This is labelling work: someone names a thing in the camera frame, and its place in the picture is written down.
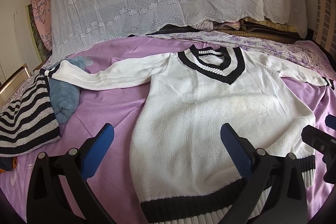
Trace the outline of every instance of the blue pad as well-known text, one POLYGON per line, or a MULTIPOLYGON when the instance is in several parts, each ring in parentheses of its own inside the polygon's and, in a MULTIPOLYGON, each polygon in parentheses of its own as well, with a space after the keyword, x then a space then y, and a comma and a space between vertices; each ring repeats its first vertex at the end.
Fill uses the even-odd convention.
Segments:
POLYGON ((329 114, 325 118, 325 125, 329 128, 332 128, 333 130, 336 130, 336 117, 329 114))
POLYGON ((91 149, 82 160, 82 178, 93 177, 98 169, 99 164, 103 160, 107 150, 114 139, 114 128, 110 124, 106 124, 104 131, 97 138, 91 149))
POLYGON ((241 146, 239 138, 240 137, 228 123, 222 125, 220 129, 220 139, 222 143, 228 151, 239 174, 244 178, 251 179, 253 176, 253 162, 251 157, 245 152, 243 146, 241 146))

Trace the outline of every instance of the v-neck collar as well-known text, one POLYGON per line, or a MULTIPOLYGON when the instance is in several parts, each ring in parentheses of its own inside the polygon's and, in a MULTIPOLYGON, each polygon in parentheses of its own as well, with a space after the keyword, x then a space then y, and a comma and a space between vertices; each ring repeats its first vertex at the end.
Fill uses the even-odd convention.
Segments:
POLYGON ((229 85, 236 81, 245 70, 243 53, 239 47, 220 47, 214 50, 212 47, 197 49, 195 45, 191 45, 186 51, 177 54, 187 67, 229 85), (216 65, 200 59, 200 57, 209 55, 223 59, 223 62, 216 65))

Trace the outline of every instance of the screw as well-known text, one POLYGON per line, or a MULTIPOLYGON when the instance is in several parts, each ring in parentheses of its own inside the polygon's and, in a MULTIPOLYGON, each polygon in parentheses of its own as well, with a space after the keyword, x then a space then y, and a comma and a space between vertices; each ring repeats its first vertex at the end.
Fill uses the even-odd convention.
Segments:
POLYGON ((296 156, 293 153, 288 153, 290 159, 295 160, 296 156))
POLYGON ((41 153, 39 153, 39 154, 37 155, 37 157, 38 157, 39 159, 43 159, 43 158, 45 157, 45 153, 44 153, 44 152, 41 152, 41 153))
POLYGON ((69 155, 72 155, 72 156, 74 156, 74 155, 76 155, 77 154, 77 152, 78 152, 78 149, 77 148, 71 148, 70 150, 69 150, 69 155))
POLYGON ((266 151, 263 150, 262 148, 258 148, 257 149, 257 154, 260 155, 260 156, 264 156, 264 155, 266 155, 266 151))

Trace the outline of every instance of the blue plush cloth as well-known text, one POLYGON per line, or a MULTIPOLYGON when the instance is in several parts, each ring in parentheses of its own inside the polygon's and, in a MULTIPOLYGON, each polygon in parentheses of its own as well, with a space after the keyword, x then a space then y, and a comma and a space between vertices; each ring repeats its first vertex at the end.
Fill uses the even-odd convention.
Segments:
MULTIPOLYGON (((85 69, 85 60, 79 56, 74 59, 67 59, 69 63, 85 69)), ((54 64, 49 69, 55 67, 60 62, 54 64)), ((79 104, 79 87, 69 83, 49 78, 50 101, 53 111, 59 124, 66 123, 74 114, 79 104)))

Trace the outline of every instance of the sweater sleeve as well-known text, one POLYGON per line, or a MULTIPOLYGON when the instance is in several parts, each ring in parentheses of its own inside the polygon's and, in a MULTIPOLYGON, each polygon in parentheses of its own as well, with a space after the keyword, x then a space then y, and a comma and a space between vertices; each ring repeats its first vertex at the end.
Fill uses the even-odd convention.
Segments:
POLYGON ((87 73, 64 60, 51 70, 43 70, 46 76, 88 90, 129 88, 148 83, 152 75, 163 72, 170 53, 130 58, 112 64, 104 71, 87 73))
POLYGON ((252 58, 252 60, 261 64, 263 67, 278 73, 280 77, 290 77, 315 86, 330 86, 333 90, 335 89, 334 81, 332 79, 322 77, 316 71, 302 67, 291 61, 270 56, 261 52, 248 52, 248 55, 252 58))

